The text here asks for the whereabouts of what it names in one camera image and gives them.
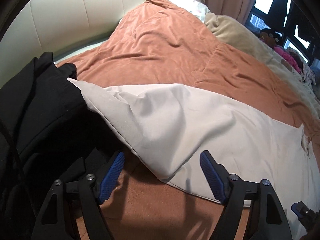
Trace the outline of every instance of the brown blanket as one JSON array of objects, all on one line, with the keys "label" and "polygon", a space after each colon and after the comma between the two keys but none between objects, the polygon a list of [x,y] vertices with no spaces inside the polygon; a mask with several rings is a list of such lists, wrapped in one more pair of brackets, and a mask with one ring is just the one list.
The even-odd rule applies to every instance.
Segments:
[{"label": "brown blanket", "polygon": [[[67,61],[77,66],[78,80],[101,87],[183,83],[229,96],[289,125],[303,123],[320,163],[320,122],[297,95],[264,64],[218,41],[196,17],[167,0],[147,0],[123,18],[108,41]],[[116,240],[208,239],[223,209],[159,182],[129,152],[118,182],[101,207]],[[247,217],[244,210],[236,239],[242,239]],[[82,218],[78,226],[88,239]]]}]

